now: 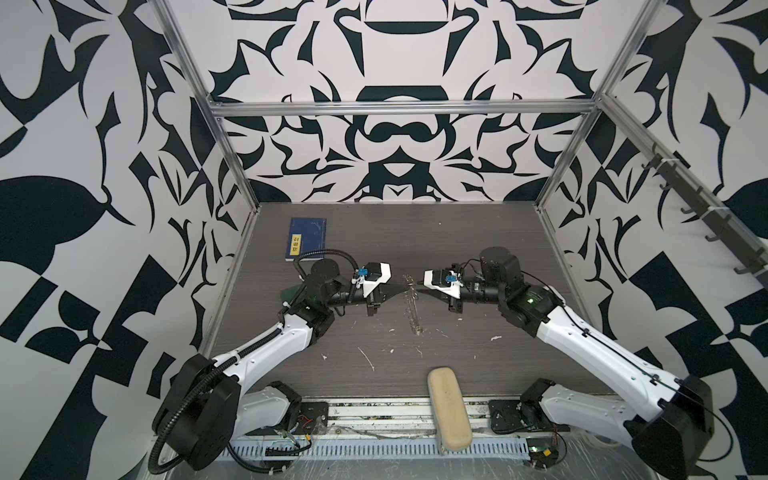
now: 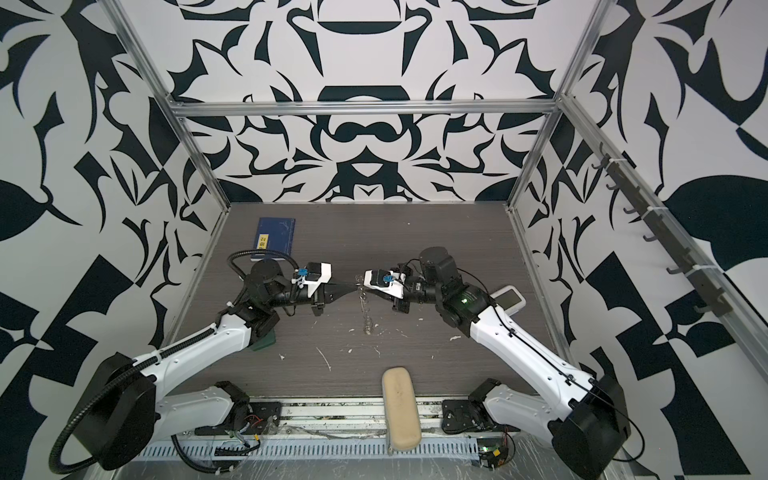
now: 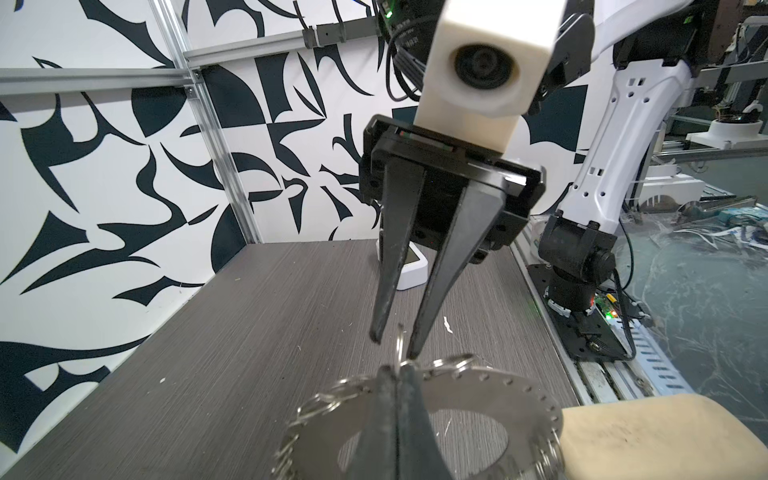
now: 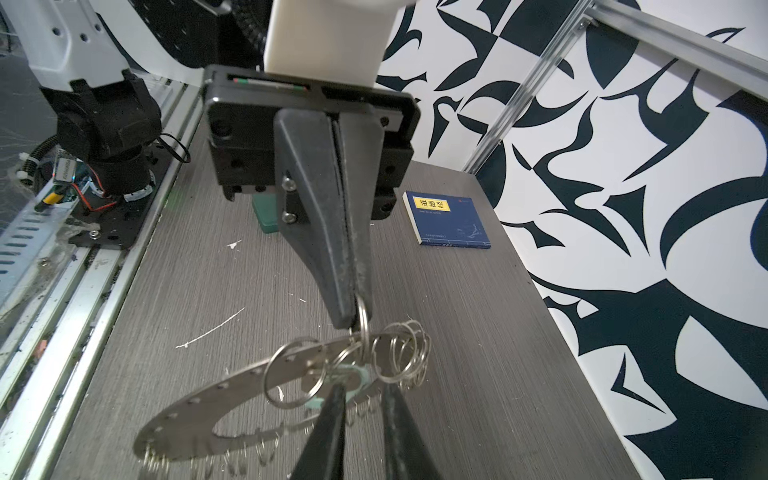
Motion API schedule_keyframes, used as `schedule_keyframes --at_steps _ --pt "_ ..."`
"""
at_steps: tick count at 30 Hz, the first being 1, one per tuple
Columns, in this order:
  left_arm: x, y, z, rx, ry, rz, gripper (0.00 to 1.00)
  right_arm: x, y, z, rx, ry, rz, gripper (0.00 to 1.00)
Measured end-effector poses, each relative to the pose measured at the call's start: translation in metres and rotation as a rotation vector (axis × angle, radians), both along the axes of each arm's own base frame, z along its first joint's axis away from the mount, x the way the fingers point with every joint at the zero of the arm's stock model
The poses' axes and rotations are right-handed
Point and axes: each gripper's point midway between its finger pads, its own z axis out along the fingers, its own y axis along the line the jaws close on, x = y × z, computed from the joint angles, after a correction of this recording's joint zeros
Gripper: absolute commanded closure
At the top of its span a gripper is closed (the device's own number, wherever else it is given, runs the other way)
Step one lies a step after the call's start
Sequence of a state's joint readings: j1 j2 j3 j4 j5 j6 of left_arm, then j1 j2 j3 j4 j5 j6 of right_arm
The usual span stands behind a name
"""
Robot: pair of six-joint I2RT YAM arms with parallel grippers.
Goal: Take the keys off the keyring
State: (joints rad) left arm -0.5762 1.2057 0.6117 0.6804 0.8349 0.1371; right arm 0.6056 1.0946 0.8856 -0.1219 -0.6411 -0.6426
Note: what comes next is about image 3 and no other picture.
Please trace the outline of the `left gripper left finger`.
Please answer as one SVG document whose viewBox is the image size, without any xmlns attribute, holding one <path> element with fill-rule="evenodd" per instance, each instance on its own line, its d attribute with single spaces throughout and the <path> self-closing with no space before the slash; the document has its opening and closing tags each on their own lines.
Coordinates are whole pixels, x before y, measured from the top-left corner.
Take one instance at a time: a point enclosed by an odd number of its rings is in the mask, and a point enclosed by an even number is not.
<svg viewBox="0 0 768 480">
<path fill-rule="evenodd" d="M 396 479 L 398 471 L 397 376 L 381 367 L 373 402 L 345 479 Z"/>
</svg>

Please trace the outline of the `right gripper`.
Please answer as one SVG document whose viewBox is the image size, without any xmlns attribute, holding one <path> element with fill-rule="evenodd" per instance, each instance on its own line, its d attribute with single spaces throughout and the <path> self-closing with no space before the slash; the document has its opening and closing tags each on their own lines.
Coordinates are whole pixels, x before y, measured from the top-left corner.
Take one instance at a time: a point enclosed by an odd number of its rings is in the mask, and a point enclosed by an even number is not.
<svg viewBox="0 0 768 480">
<path fill-rule="evenodd" d="M 417 359 L 447 294 L 473 255 L 471 261 L 481 263 L 489 251 L 510 245 L 527 224 L 545 192 L 545 173 L 384 115 L 373 116 L 366 125 L 363 150 L 362 199 L 383 205 L 372 342 L 383 339 L 410 238 L 439 250 L 407 348 L 406 357 Z"/>
</svg>

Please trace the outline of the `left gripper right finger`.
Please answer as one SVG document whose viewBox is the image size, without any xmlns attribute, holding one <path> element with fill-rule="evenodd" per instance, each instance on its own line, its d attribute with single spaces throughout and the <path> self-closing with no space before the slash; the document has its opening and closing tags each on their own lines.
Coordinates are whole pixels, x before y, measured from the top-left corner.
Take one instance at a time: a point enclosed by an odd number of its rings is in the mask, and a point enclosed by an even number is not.
<svg viewBox="0 0 768 480">
<path fill-rule="evenodd" d="M 397 478 L 452 479 L 422 395 L 422 374 L 400 367 L 397 381 Z"/>
</svg>

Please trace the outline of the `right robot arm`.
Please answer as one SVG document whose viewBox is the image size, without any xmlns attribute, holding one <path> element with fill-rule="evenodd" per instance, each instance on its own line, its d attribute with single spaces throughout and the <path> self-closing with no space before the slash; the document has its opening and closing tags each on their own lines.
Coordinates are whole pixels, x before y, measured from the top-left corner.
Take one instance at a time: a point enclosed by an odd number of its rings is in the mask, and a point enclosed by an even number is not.
<svg viewBox="0 0 768 480">
<path fill-rule="evenodd" d="M 586 74 L 605 51 L 615 72 L 586 158 L 548 220 L 540 257 L 548 304 L 587 315 L 617 280 L 624 196 L 654 131 L 684 105 L 742 21 L 740 1 L 382 1 L 387 68 L 418 104 L 413 122 L 371 118 L 360 190 L 381 207 L 380 277 L 369 337 L 380 342 L 407 250 L 436 251 L 408 345 L 417 358 L 469 263 L 509 245 L 545 190 L 540 169 L 503 156 L 518 120 Z"/>
</svg>

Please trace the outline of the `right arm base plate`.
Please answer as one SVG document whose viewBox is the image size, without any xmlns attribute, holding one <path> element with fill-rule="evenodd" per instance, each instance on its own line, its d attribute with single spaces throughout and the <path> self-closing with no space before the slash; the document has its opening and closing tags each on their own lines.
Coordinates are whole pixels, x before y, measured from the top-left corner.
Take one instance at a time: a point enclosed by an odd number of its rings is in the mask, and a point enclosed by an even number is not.
<svg viewBox="0 0 768 480">
<path fill-rule="evenodd" d="M 571 359 L 613 362 L 635 357 L 629 324 L 612 304 L 596 300 L 596 286 L 572 282 L 543 263 L 529 265 L 527 272 Z"/>
</svg>

